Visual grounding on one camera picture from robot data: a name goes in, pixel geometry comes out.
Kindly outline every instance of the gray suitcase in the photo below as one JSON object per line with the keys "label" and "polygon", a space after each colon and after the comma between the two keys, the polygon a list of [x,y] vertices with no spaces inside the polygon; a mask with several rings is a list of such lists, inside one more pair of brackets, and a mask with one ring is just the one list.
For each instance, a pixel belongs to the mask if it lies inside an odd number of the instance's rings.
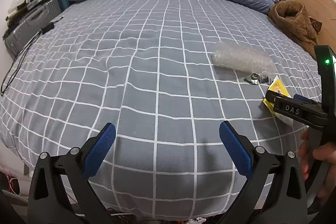
{"label": "gray suitcase", "polygon": [[5,39],[5,45],[14,59],[27,42],[61,13],[58,0],[50,0],[32,10]]}

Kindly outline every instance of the black cable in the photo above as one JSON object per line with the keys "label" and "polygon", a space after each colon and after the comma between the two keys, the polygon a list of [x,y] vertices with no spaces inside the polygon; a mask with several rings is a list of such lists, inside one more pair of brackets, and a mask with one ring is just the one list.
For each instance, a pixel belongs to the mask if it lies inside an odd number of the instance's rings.
{"label": "black cable", "polygon": [[[1,84],[1,88],[0,88],[0,95],[3,96],[5,91],[9,88],[9,86],[12,84],[12,82],[14,81],[17,73],[19,72],[22,64],[23,64],[23,61],[27,55],[27,52],[29,50],[29,48],[31,47],[32,44],[34,44],[34,42],[40,37],[40,34],[42,33],[42,31],[39,31],[27,44],[26,46],[19,52],[19,54],[15,57],[15,59],[13,60],[13,63],[10,67],[10,69],[8,70],[8,72],[6,73],[3,81],[2,81],[2,84]],[[20,60],[19,60],[19,63],[17,64],[17,67],[15,69],[15,71],[13,72],[13,74],[9,77],[9,80],[8,80],[8,83],[5,84],[5,80],[6,78],[8,77],[11,69],[13,68],[16,60],[20,57]]]}
{"label": "black cable", "polygon": [[[1,88],[0,88],[0,95],[3,96],[5,91],[9,88],[9,86],[12,84],[12,82],[14,81],[17,73],[19,72],[22,64],[23,64],[23,61],[25,60],[26,58],[26,55],[27,55],[27,52],[29,50],[29,48],[31,47],[31,45],[33,45],[37,39],[39,39],[40,35],[41,34],[45,34],[47,32],[49,32],[50,30],[52,30],[54,27],[55,27],[55,23],[56,22],[59,22],[64,16],[62,16],[59,20],[56,20],[56,21],[52,21],[50,22],[47,26],[45,26],[44,28],[42,28],[41,30],[39,30],[39,32],[33,36],[33,38],[23,47],[23,49],[17,54],[17,56],[14,58],[13,60],[13,63],[10,67],[10,69],[8,70],[8,72],[6,73],[3,81],[2,81],[2,84],[1,84]],[[12,75],[9,77],[9,80],[8,80],[8,83],[5,84],[5,80],[6,78],[8,77],[11,69],[13,68],[14,64],[16,63],[17,59],[20,57],[20,60],[17,64],[17,67],[16,69],[14,70],[14,72],[12,73]]]}

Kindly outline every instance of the wooden board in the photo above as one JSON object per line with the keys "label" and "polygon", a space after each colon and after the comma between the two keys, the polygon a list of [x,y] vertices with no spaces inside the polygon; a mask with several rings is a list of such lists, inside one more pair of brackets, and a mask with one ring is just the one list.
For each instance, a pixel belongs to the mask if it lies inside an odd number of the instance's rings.
{"label": "wooden board", "polygon": [[322,22],[318,45],[329,45],[336,52],[336,2],[334,0],[298,0],[309,16]]}

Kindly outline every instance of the comforter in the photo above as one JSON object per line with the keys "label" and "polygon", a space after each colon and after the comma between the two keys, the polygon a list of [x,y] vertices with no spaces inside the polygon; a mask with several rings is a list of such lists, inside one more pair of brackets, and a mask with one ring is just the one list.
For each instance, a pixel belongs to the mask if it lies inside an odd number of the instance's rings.
{"label": "comforter", "polygon": [[65,154],[112,122],[116,141],[90,178],[106,207],[167,220],[226,211],[245,177],[219,138],[223,120],[271,153],[298,149],[304,126],[271,115],[267,85],[213,66],[216,43],[266,51],[291,96],[320,99],[310,55],[237,3],[88,0],[60,16],[0,100],[0,138],[34,169],[41,152]]}

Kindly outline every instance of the hand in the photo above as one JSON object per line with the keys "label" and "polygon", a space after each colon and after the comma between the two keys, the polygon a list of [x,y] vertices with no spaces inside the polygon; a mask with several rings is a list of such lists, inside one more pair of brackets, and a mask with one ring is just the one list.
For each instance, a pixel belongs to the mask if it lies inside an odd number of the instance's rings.
{"label": "hand", "polygon": [[[309,144],[307,130],[301,134],[300,138],[304,140],[299,148],[299,157],[301,158],[300,168],[303,173],[303,178],[306,180],[309,176]],[[326,160],[331,164],[325,179],[325,184],[317,194],[317,196],[321,199],[322,204],[324,204],[336,186],[336,144],[329,142],[322,145],[313,151],[313,157],[317,160]]]}

